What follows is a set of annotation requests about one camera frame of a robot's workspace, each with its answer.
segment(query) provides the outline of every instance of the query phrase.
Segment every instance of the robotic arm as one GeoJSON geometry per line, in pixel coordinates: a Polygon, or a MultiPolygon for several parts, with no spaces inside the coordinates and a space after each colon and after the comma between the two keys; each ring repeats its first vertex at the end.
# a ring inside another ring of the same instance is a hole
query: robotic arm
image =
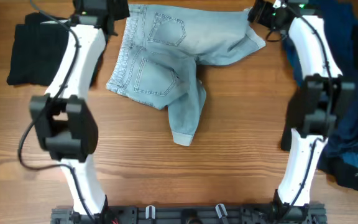
{"type": "MultiPolygon", "coordinates": [[[[74,1],[76,12],[71,17],[70,29],[77,35],[81,47],[68,74],[67,85],[61,86],[76,50],[76,39],[71,33],[53,83],[44,96],[33,96],[30,102],[41,148],[59,164],[75,170],[73,175],[71,170],[62,167],[74,199],[73,209],[54,210],[52,220],[59,219],[60,223],[176,223],[173,217],[178,218],[182,208],[160,208],[156,211],[153,206],[146,209],[109,207],[96,178],[93,153],[98,142],[98,128],[86,101],[91,78],[98,69],[108,37],[115,34],[114,12],[120,10],[113,9],[109,2],[74,1]],[[61,88],[63,91],[52,101],[61,88]],[[60,113],[67,113],[67,121],[54,120],[53,116],[60,113]],[[117,209],[129,212],[118,214],[117,209]]],[[[342,72],[333,60],[324,35],[324,21],[319,17],[318,10],[300,6],[307,2],[278,0],[272,4],[256,0],[249,13],[251,22],[257,21],[279,30],[283,37],[292,40],[300,58],[304,82],[288,105],[282,148],[290,149],[290,158],[273,202],[264,206],[263,210],[247,205],[226,208],[222,204],[215,208],[196,208],[204,211],[206,216],[207,211],[211,212],[220,223],[237,223],[238,220],[247,224],[305,222],[313,218],[309,204],[314,171],[328,136],[346,112],[354,85],[342,78],[342,72]],[[238,217],[230,211],[239,212],[238,217]]],[[[124,11],[128,9],[125,4],[118,6],[124,11]]],[[[129,16],[129,11],[121,14],[121,19],[125,15],[129,16]]]]}

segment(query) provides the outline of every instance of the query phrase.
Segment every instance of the dark blue cloth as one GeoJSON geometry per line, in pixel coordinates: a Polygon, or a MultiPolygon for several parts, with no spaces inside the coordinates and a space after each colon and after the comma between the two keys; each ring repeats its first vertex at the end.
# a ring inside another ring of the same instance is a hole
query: dark blue cloth
{"type": "MultiPolygon", "coordinates": [[[[318,4],[324,18],[324,31],[335,62],[344,76],[356,83],[354,101],[337,130],[329,137],[324,148],[325,155],[341,157],[346,164],[358,167],[358,70],[354,68],[354,41],[352,31],[358,26],[358,20],[352,12],[350,3],[338,3],[336,0],[311,0],[318,4]]],[[[284,49],[294,68],[294,79],[302,83],[301,65],[295,46],[290,39],[284,40],[284,49]]]]}

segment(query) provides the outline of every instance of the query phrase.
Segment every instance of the navy blue garment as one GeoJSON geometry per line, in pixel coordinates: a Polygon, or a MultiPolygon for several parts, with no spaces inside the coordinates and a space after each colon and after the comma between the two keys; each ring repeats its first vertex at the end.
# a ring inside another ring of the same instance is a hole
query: navy blue garment
{"type": "MultiPolygon", "coordinates": [[[[343,75],[356,84],[354,101],[329,137],[318,168],[334,175],[339,185],[358,190],[358,20],[350,3],[336,0],[310,3],[318,4],[323,13],[324,31],[335,62],[343,75]]],[[[300,85],[303,80],[295,46],[290,39],[284,40],[283,46],[294,68],[294,79],[300,85]]]]}

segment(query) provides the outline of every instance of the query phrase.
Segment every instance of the wooden surface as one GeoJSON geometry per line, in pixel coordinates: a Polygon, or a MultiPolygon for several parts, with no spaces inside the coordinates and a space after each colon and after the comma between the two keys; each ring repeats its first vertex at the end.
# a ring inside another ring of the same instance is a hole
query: wooden surface
{"type": "MultiPolygon", "coordinates": [[[[137,1],[215,11],[241,11],[254,0],[137,1]]],[[[358,1],[354,1],[358,15],[358,1]]],[[[71,1],[42,1],[42,9],[69,16],[71,1]]],[[[19,138],[30,122],[28,103],[41,86],[6,84],[15,24],[34,10],[25,0],[0,0],[0,223],[49,223],[50,210],[71,205],[59,169],[27,172],[16,159],[19,138]]],[[[214,205],[266,203],[286,168],[288,153],[278,148],[289,97],[296,88],[278,43],[228,67],[200,67],[207,91],[191,147],[173,143],[166,110],[136,103],[105,89],[122,40],[125,21],[116,23],[104,54],[89,107],[99,126],[98,177],[111,205],[214,205]]],[[[265,36],[259,25],[255,31],[265,36]]],[[[34,131],[25,159],[48,164],[34,131]]],[[[312,199],[326,204],[330,223],[358,223],[358,192],[337,186],[316,172],[312,199]]]]}

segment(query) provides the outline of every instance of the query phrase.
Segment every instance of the jeans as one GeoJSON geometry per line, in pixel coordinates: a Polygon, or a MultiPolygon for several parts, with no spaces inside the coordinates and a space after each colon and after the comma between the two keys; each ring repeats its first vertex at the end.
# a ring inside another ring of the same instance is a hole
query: jeans
{"type": "Polygon", "coordinates": [[[106,88],[168,107],[173,141],[189,146],[206,92],[197,65],[229,65],[265,46],[242,12],[130,4],[118,60],[106,88]]]}

